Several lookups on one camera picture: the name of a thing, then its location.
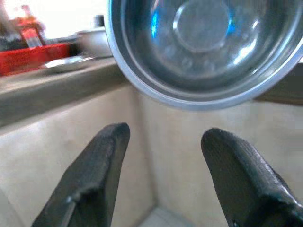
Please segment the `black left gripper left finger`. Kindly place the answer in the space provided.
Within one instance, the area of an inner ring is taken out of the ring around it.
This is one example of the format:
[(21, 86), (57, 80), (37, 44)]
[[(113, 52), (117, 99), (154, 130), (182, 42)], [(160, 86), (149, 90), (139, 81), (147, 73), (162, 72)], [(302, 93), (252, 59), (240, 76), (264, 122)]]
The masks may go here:
[(127, 123), (99, 131), (66, 169), (34, 227), (109, 227), (130, 139)]

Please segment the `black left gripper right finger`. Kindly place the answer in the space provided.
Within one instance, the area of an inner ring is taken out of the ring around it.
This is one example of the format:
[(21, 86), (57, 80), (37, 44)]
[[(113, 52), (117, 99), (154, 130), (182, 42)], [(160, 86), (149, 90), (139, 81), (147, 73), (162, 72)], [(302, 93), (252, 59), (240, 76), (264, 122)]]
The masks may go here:
[(303, 205), (246, 140), (212, 128), (203, 134), (201, 150), (228, 226), (303, 225)]

